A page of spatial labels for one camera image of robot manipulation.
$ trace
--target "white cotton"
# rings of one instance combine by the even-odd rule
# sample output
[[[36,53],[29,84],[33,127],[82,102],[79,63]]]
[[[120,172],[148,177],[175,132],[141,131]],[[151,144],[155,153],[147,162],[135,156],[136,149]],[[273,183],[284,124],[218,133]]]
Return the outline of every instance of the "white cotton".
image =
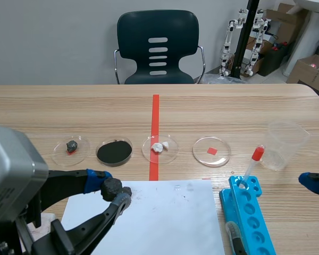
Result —
[[[162,142],[163,148],[168,150],[169,149],[169,143],[168,142]]]
[[[154,152],[159,152],[161,153],[163,151],[163,145],[161,145],[159,142],[154,143],[154,145],[151,146],[151,149]]]

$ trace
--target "glass petri dish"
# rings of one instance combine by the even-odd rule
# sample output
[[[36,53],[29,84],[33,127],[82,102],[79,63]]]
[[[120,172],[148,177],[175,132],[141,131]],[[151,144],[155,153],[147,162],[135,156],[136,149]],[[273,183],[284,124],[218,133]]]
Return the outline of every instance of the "glass petri dish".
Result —
[[[163,148],[161,153],[154,152],[151,146],[154,142],[167,142],[169,145],[168,150]],[[178,143],[170,135],[153,135],[147,137],[142,146],[143,156],[150,162],[158,164],[167,164],[173,161],[179,152]]]
[[[68,153],[67,143],[75,141],[78,144],[77,149],[73,153]],[[82,162],[90,151],[90,143],[81,135],[71,135],[58,142],[53,149],[52,160],[60,166],[73,166]]]
[[[217,137],[202,137],[192,147],[197,161],[210,167],[224,166],[230,159],[229,145]]]
[[[125,137],[109,137],[96,148],[98,161],[110,167],[124,165],[132,156],[132,143]]]

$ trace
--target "black rock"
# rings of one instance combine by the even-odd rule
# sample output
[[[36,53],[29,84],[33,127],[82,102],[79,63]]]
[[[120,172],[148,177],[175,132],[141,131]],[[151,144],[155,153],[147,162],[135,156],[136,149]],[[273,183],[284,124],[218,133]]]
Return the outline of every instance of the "black rock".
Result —
[[[103,199],[108,202],[111,202],[119,193],[123,192],[122,182],[116,178],[106,179],[100,189]]]
[[[129,194],[129,196],[132,196],[132,192],[130,187],[123,187],[123,193]]]
[[[68,152],[72,153],[78,148],[78,144],[76,141],[69,141],[66,146],[68,147]]]

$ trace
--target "floor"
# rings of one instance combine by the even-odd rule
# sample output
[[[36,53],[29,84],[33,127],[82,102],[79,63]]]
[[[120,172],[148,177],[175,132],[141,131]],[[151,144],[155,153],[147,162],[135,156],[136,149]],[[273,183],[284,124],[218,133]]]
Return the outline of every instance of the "floor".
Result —
[[[274,72],[270,73],[267,76],[261,76],[259,74],[255,74],[251,77],[241,77],[242,80],[247,81],[251,84],[282,84],[286,83],[287,78],[282,74],[282,70],[284,68],[284,65],[281,66],[279,69],[275,70]]]

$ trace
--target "red cap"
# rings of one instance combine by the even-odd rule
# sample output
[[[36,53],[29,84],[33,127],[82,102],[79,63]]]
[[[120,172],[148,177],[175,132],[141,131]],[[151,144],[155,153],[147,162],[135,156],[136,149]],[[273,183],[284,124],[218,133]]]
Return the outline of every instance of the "red cap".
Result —
[[[251,157],[252,160],[259,161],[265,152],[264,147],[257,147],[253,153],[253,156]]]

